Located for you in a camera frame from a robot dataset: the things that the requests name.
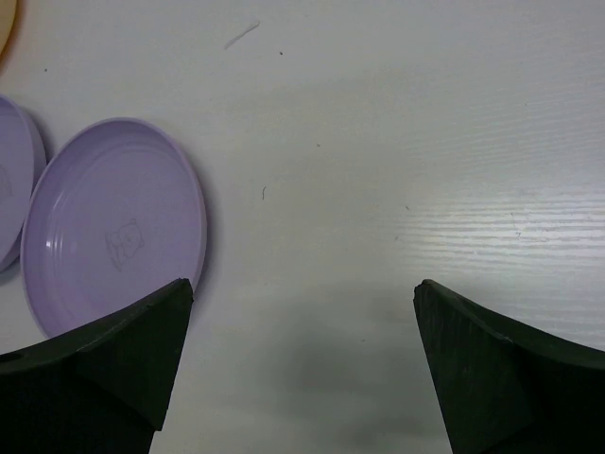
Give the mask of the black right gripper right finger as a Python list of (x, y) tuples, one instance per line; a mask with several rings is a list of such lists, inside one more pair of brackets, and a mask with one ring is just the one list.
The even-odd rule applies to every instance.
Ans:
[(432, 281), (413, 305), (455, 453), (601, 453), (604, 354)]

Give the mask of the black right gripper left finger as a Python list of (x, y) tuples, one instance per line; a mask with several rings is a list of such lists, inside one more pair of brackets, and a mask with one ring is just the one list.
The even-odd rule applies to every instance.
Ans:
[(4, 453), (147, 453), (163, 428), (193, 305), (177, 279), (1, 357)]

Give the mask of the purple plastic plate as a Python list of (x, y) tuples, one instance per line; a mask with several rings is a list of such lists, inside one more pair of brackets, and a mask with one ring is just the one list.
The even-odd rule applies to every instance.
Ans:
[(46, 166), (42, 137), (31, 116), (1, 97), (1, 268), (19, 256), (30, 198)]
[(53, 338), (175, 279), (196, 286), (207, 230), (199, 178), (168, 134), (126, 117), (85, 128), (44, 170), (24, 224), (37, 325)]

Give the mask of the orange plastic plate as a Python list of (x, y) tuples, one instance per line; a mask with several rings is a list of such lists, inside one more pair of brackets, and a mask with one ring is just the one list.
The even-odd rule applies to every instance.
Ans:
[(18, 12), (17, 0), (0, 0), (0, 53), (4, 57)]

